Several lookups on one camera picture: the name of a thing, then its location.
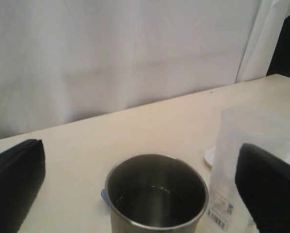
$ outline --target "black object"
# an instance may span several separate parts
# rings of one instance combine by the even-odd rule
[[[290,165],[267,151],[243,144],[236,186],[260,233],[290,233]]]
[[[41,140],[26,140],[0,154],[0,233],[20,229],[44,177]]]

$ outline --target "clear plastic container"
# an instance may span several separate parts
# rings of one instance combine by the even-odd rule
[[[235,184],[243,143],[255,144],[285,160],[290,153],[290,122],[252,107],[234,107],[222,112],[205,215],[212,232],[254,232],[254,221]]]

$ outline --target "label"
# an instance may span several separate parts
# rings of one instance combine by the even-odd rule
[[[228,232],[234,205],[215,190],[211,190],[206,215],[224,232]]]

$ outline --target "barcode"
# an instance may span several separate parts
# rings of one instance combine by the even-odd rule
[[[214,213],[210,210],[207,210],[207,215],[221,228],[224,230],[225,223],[221,221]]]

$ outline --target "cup rim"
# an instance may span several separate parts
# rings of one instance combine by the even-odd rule
[[[120,166],[121,164],[123,164],[124,162],[130,160],[130,159],[133,159],[135,157],[139,157],[139,156],[144,156],[144,155],[155,155],[155,156],[162,156],[162,157],[168,157],[168,158],[171,158],[171,159],[174,159],[178,162],[180,162],[181,164],[187,166],[189,169],[191,169],[195,174],[196,176],[199,178],[199,180],[201,181],[201,183],[203,184],[203,187],[204,187],[204,192],[205,192],[205,201],[204,201],[204,204],[203,204],[203,207],[202,209],[200,210],[200,212],[194,217],[192,218],[191,220],[189,220],[188,222],[185,222],[185,223],[182,223],[182,224],[179,224],[179,225],[175,225],[175,226],[172,226],[172,227],[152,227],[152,226],[147,226],[147,225],[144,225],[144,224],[141,224],[141,223],[138,223],[138,222],[135,222],[133,221],[132,219],[129,219],[128,217],[126,217],[125,215],[123,215],[115,206],[114,204],[112,203],[110,197],[109,197],[109,193],[108,193],[108,183],[109,183],[109,179],[112,175],[112,173],[114,172],[114,170]],[[123,220],[125,220],[126,222],[130,223],[131,225],[133,226],[136,226],[136,227],[139,227],[139,228],[142,228],[142,229],[146,229],[146,230],[150,230],[150,231],[157,231],[157,232],[167,232],[167,231],[175,231],[175,230],[178,230],[178,229],[181,229],[181,228],[184,228],[186,226],[189,226],[191,224],[193,224],[194,222],[198,221],[201,216],[205,213],[206,209],[207,209],[207,206],[208,206],[208,201],[209,201],[209,193],[208,193],[208,188],[207,188],[207,185],[204,181],[204,179],[202,178],[202,176],[197,172],[197,170],[192,167],[191,165],[189,165],[188,163],[186,163],[185,161],[181,160],[181,159],[178,159],[178,158],[175,158],[175,157],[172,157],[172,156],[169,156],[169,155],[161,155],[161,154],[140,154],[140,155],[134,155],[134,156],[130,156],[124,160],[122,160],[121,162],[117,163],[111,170],[110,172],[108,173],[107,175],[107,178],[106,178],[106,181],[105,181],[105,192],[106,192],[106,197],[107,197],[107,200],[108,200],[108,205],[109,207],[111,208],[111,210],[113,210],[117,215],[119,215]]]

